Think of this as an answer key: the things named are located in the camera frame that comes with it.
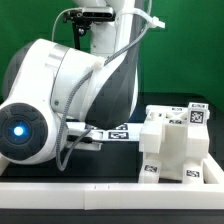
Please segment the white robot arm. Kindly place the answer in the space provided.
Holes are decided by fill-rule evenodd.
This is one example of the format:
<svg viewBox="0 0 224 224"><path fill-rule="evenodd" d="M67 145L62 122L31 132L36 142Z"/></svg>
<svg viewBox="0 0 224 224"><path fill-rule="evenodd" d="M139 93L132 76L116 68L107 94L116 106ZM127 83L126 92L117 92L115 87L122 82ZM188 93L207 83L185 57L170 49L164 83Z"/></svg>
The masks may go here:
<svg viewBox="0 0 224 224"><path fill-rule="evenodd" d="M133 113L138 95L139 41L151 25L152 0L75 0L58 18L91 49L38 39L16 52L5 72L0 104L0 155L16 164L72 151L67 119L112 129Z"/></svg>

